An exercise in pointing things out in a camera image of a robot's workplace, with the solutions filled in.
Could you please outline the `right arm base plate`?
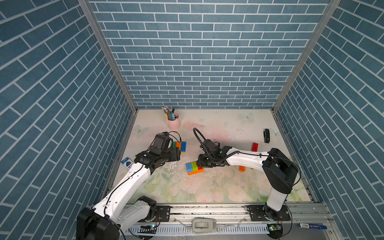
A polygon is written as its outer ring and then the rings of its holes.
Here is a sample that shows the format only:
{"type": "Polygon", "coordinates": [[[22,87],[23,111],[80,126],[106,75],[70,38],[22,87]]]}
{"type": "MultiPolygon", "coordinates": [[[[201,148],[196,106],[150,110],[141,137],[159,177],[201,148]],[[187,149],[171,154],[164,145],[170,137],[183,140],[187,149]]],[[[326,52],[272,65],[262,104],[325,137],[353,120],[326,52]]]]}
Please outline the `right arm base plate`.
{"type": "Polygon", "coordinates": [[[291,214],[286,205],[283,205],[280,211],[275,211],[267,204],[249,205],[246,210],[250,214],[251,221],[284,222],[291,220],[291,214]]]}

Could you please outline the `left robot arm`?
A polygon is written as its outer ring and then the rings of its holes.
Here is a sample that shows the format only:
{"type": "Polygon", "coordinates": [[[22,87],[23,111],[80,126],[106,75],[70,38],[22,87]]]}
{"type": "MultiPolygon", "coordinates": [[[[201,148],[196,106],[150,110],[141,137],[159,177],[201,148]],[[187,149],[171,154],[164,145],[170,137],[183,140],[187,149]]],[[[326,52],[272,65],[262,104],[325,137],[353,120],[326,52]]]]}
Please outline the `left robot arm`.
{"type": "Polygon", "coordinates": [[[141,220],[152,220],[156,212],[156,201],[142,196],[129,209],[128,200],[157,168],[181,158],[179,148],[173,141],[181,142],[170,132],[155,135],[147,150],[136,154],[129,171],[99,203],[92,208],[83,208],[77,216],[77,240],[118,240],[125,231],[141,220]]]}

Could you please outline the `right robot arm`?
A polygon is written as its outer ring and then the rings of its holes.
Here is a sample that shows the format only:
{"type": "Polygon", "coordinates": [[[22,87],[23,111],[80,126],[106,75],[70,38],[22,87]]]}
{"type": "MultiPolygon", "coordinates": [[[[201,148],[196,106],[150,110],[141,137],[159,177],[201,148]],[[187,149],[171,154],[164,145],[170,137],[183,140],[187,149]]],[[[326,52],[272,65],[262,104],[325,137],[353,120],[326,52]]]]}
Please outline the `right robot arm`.
{"type": "Polygon", "coordinates": [[[278,218],[282,207],[298,183],[297,176],[301,176],[300,167],[276,148],[268,152],[249,152],[214,143],[206,139],[197,129],[193,133],[204,151],[198,157],[197,165],[201,168],[215,168],[225,166],[243,166],[265,173],[272,186],[268,200],[263,207],[264,215],[268,219],[278,218]]]}

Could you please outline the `light blue lego brick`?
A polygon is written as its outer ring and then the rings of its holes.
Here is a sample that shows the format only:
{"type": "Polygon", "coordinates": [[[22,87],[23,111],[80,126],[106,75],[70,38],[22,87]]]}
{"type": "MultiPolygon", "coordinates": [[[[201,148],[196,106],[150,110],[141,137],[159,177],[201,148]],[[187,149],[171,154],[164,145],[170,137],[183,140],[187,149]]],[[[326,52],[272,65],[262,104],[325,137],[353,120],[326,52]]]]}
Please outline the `light blue lego brick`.
{"type": "Polygon", "coordinates": [[[187,163],[186,169],[187,169],[188,175],[190,175],[194,171],[192,163],[187,163]]]}

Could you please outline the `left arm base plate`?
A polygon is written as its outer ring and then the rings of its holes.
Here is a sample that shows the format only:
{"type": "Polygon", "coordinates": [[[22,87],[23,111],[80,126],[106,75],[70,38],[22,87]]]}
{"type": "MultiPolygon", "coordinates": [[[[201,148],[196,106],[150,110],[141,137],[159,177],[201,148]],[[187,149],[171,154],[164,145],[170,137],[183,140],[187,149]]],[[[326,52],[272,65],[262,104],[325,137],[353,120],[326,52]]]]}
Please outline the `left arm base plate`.
{"type": "Polygon", "coordinates": [[[156,206],[155,209],[150,209],[149,215],[141,222],[169,222],[171,214],[171,206],[156,206]]]}

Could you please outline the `lime green lego brick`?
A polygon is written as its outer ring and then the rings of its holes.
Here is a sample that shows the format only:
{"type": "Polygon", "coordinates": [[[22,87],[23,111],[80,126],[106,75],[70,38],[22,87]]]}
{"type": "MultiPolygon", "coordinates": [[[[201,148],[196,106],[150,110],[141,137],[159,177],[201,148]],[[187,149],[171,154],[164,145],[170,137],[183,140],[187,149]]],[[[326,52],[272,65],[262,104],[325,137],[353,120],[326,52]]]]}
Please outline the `lime green lego brick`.
{"type": "Polygon", "coordinates": [[[192,172],[196,172],[199,170],[199,167],[197,166],[196,162],[191,163],[192,172]]]}

